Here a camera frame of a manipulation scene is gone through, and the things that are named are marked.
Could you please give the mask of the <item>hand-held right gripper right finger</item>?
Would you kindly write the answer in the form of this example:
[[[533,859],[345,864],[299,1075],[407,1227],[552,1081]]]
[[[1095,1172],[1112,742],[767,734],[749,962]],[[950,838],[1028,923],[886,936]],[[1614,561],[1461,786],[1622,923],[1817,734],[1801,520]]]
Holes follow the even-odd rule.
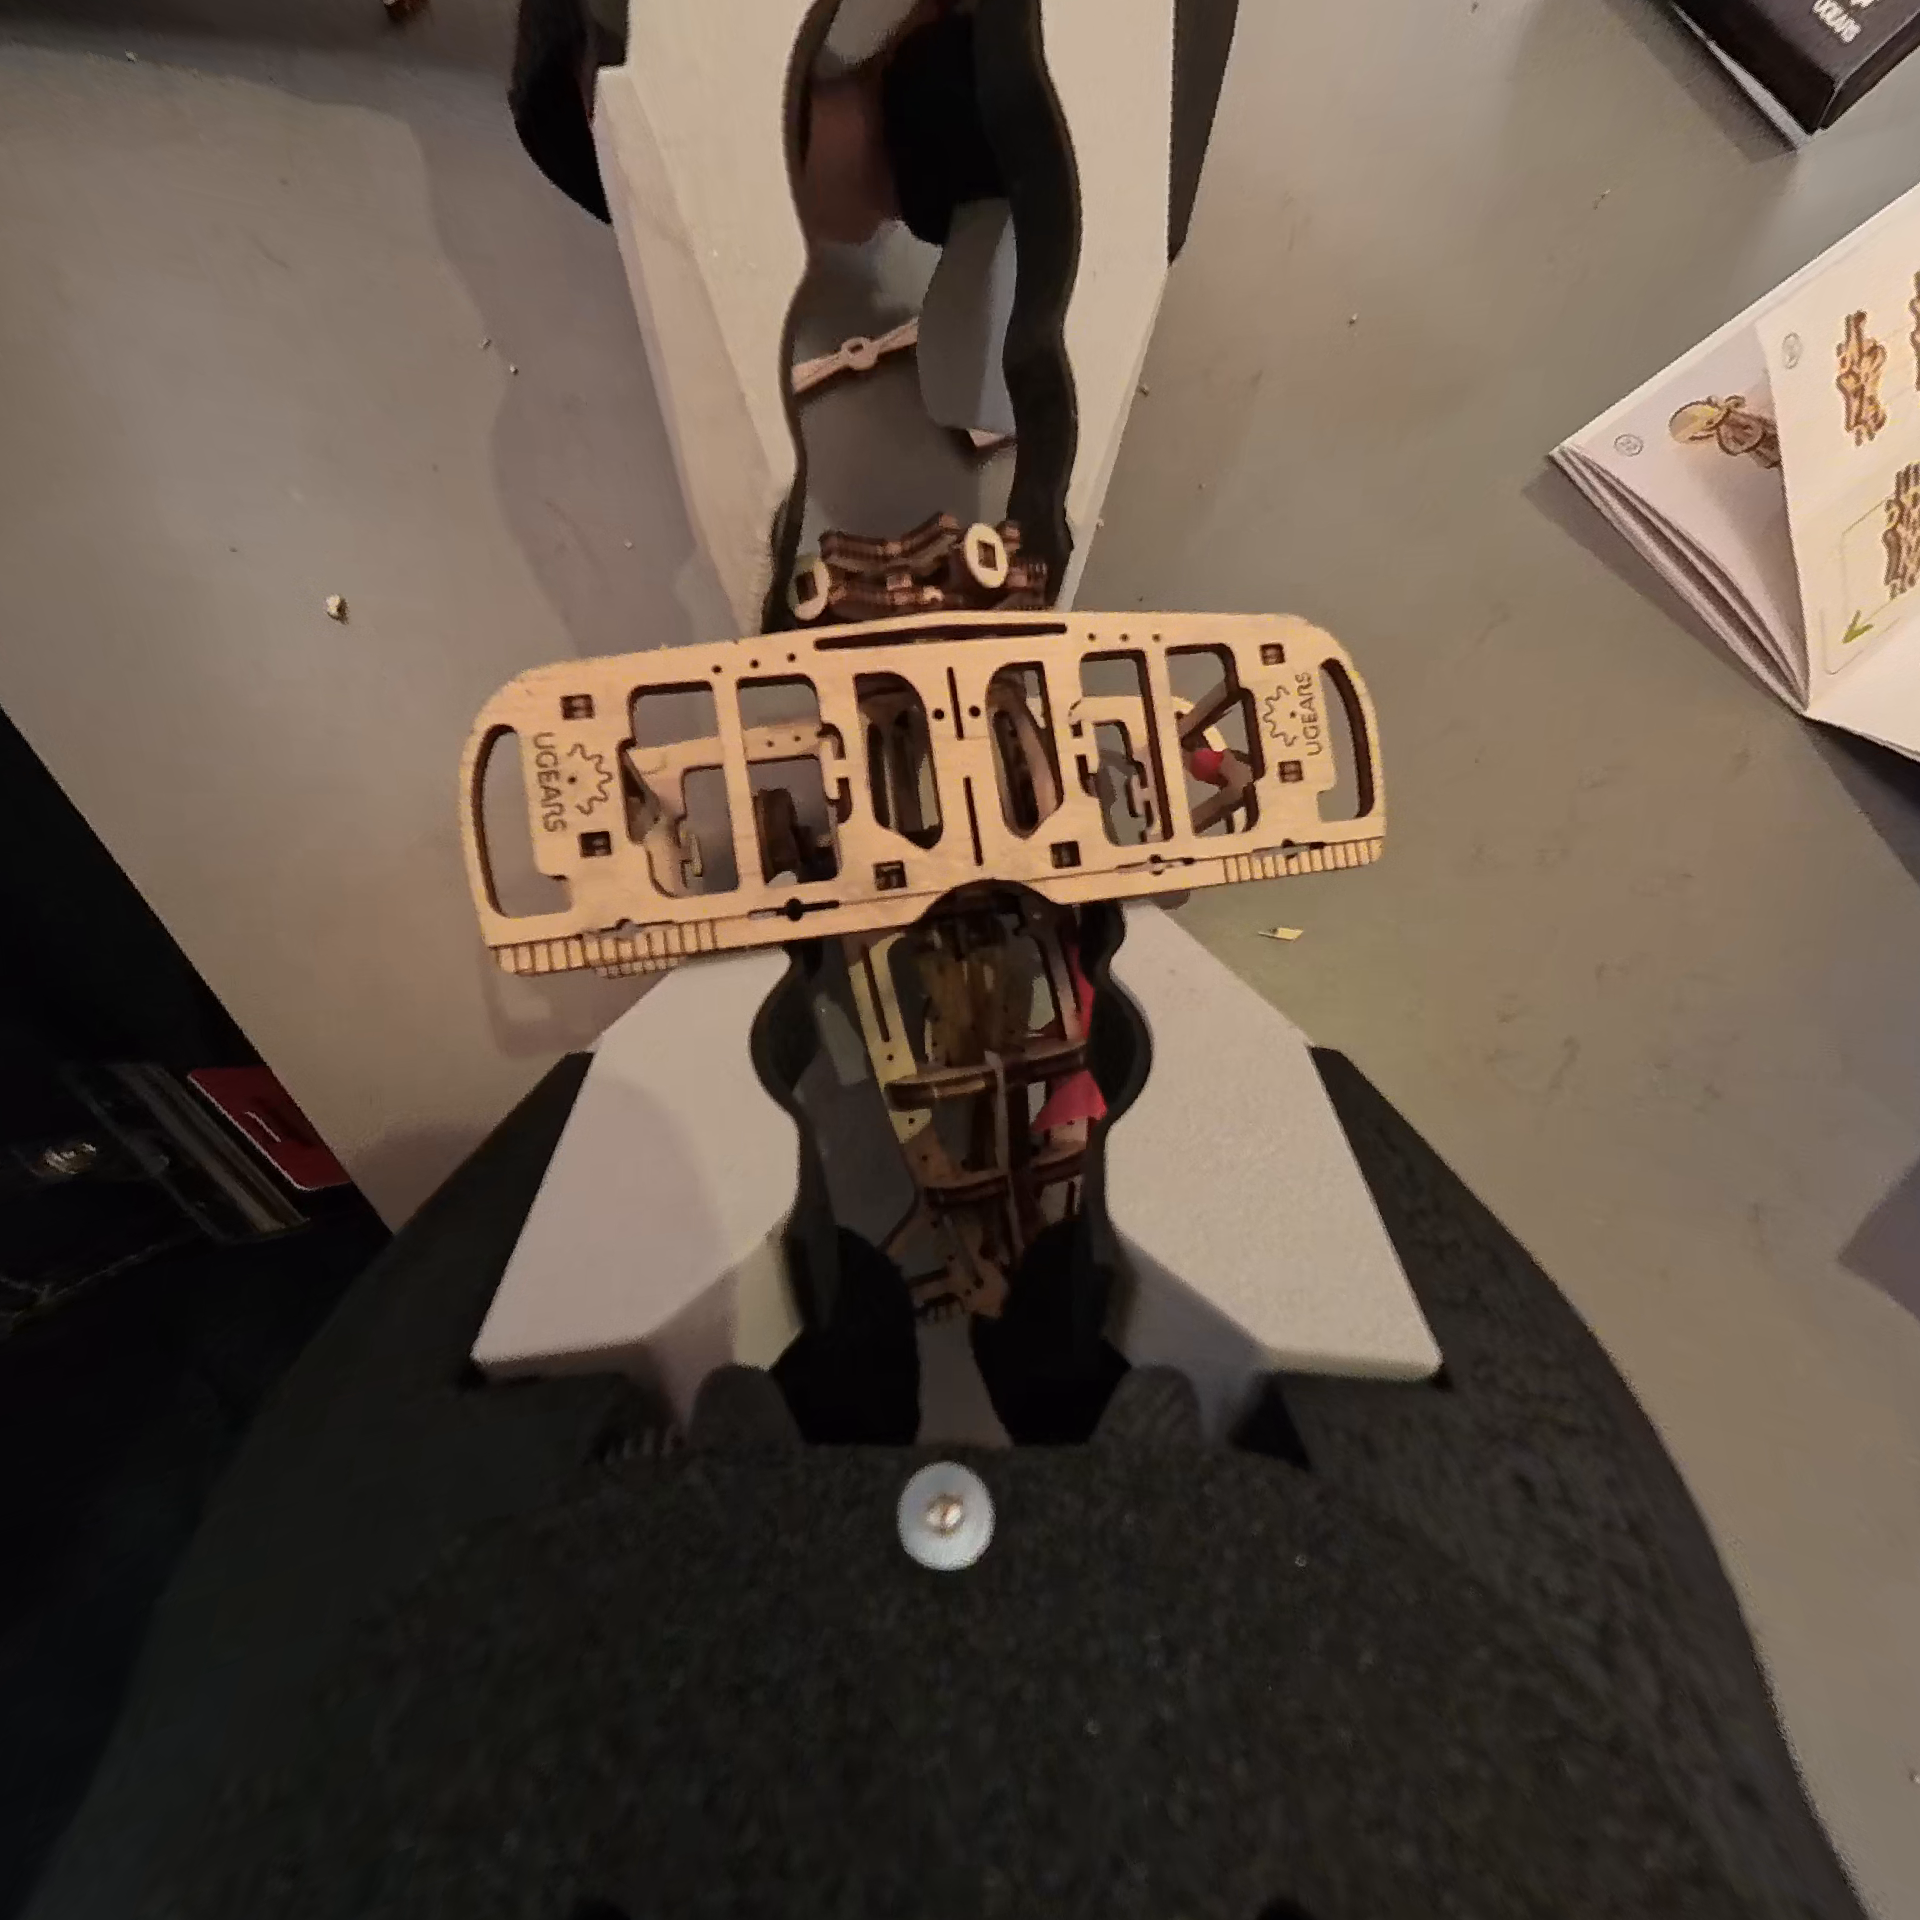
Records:
[[[1118,1354],[1189,1382],[1435,1377],[1305,1032],[1165,912],[1127,914],[1111,980],[1150,1055],[1104,1153]]]

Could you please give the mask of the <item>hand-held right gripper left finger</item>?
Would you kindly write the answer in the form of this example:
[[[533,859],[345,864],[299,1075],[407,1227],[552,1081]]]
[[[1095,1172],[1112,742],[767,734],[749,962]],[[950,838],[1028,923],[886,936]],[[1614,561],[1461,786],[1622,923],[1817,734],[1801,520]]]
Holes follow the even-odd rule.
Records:
[[[484,1377],[705,1378],[771,1369],[800,1335],[800,1127],[751,1064],[787,964],[772,950],[668,975],[593,1046],[473,1339]]]

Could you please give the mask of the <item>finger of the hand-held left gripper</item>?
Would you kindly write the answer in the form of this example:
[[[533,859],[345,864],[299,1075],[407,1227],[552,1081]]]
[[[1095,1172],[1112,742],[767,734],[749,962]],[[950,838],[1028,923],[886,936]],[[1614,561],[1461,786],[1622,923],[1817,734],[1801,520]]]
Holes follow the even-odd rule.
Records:
[[[790,390],[808,244],[790,184],[795,90],[823,4],[632,2],[597,74],[591,139],[689,531],[742,633],[800,540]]]
[[[1013,4],[1013,520],[1075,593],[1205,169],[1205,8]]]

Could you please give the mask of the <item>wooden model biplane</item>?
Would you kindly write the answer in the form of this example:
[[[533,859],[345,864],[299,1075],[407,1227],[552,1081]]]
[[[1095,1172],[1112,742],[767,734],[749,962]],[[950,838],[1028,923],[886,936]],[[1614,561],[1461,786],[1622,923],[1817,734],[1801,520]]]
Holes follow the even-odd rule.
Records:
[[[1368,866],[1384,774],[1313,625],[1056,610],[1013,522],[942,514],[823,535],[776,631],[521,675],[462,835],[510,976],[835,945],[915,1187],[881,1248],[987,1320],[1107,1112],[1086,911]]]

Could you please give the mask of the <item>grey desk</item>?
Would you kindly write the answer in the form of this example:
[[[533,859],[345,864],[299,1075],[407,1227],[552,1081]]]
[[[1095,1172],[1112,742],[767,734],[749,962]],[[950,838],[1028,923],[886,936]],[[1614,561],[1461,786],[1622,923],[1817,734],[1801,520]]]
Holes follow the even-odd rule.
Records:
[[[708,614],[510,49],[510,4],[5,4],[5,710],[390,1225],[621,1003],[477,952],[475,710]],[[1878,1916],[1912,768],[1791,718],[1545,455],[1912,184],[1912,68],[1789,151],[1656,4],[1241,4],[1084,579],[1353,650],[1383,864],[1183,919],[1612,1350]]]

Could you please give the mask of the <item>person's left hand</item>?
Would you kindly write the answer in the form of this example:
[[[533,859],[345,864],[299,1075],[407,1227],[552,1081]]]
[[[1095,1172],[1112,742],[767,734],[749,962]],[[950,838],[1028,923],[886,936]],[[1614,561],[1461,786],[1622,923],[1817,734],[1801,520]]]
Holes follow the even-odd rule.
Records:
[[[899,220],[881,71],[873,58],[807,86],[795,206],[812,242],[863,248]]]

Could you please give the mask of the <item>red card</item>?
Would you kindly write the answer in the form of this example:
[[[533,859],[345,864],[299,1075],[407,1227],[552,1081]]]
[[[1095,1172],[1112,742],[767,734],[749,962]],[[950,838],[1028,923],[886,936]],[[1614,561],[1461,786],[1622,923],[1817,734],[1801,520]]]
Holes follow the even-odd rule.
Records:
[[[352,1187],[319,1131],[264,1066],[196,1068],[184,1083],[296,1193]]]

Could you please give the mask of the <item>person's dark trousers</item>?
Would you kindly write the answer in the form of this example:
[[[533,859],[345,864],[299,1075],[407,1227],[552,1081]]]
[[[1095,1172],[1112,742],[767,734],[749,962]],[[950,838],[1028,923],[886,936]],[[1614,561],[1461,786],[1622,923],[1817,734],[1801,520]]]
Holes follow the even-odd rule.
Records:
[[[390,1240],[353,1192],[217,1241],[104,1170],[77,1071],[254,1068],[243,1026],[1,721],[1,1902],[22,1912],[261,1402]]]

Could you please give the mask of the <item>black model kit box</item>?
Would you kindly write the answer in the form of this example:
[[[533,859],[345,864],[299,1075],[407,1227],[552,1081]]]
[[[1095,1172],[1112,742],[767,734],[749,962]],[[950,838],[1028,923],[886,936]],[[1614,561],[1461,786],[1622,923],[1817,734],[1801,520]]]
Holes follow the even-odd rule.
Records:
[[[1791,145],[1854,110],[1918,49],[1915,2],[1665,2]]]

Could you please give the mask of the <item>white instruction booklet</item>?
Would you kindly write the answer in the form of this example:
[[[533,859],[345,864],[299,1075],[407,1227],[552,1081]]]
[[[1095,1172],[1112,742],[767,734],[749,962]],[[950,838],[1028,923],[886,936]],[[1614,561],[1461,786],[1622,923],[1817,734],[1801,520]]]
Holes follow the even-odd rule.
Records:
[[[1783,705],[1918,759],[1918,193],[1551,451]]]

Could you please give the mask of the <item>wooden propeller piece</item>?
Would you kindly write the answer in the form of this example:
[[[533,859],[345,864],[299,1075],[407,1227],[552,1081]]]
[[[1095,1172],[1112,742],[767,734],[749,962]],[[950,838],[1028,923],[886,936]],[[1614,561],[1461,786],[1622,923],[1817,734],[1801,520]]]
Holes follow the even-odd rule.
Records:
[[[812,354],[789,370],[792,401],[804,401],[846,377],[875,374],[885,362],[915,353],[921,339],[921,316],[912,316],[880,334],[857,334],[827,353]]]

